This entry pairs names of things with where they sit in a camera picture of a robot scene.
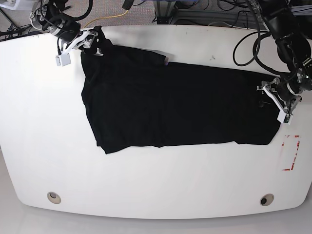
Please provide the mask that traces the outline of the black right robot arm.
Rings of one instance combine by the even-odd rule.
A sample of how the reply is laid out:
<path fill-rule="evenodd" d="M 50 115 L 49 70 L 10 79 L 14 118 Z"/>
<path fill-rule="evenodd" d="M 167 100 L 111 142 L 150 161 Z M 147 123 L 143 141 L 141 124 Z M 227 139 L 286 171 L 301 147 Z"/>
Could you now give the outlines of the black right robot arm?
<path fill-rule="evenodd" d="M 113 44 L 105 37 L 102 27 L 96 26 L 89 30 L 81 28 L 80 21 L 91 13 L 93 1 L 88 1 L 86 12 L 78 17 L 64 12 L 66 3 L 66 0 L 39 0 L 30 14 L 34 27 L 57 37 L 56 58 L 61 60 L 68 57 L 72 49 L 91 55 L 102 55 L 111 49 Z"/>

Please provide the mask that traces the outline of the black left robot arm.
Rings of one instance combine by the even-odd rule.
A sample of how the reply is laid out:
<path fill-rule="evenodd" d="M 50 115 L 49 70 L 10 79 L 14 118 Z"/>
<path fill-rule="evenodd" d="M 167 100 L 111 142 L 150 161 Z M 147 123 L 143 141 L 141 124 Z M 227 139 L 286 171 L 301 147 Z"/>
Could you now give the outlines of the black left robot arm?
<path fill-rule="evenodd" d="M 247 0 L 247 8 L 255 19 L 257 38 L 252 48 L 252 58 L 244 67 L 255 61 L 261 68 L 276 75 L 273 80 L 261 83 L 259 109 L 275 115 L 286 116 L 301 99 L 304 91 L 312 89 L 312 49 L 300 24 L 286 0 Z M 258 57 L 262 40 L 271 37 L 277 47 L 278 57 L 288 71 L 282 72 L 265 65 Z"/>

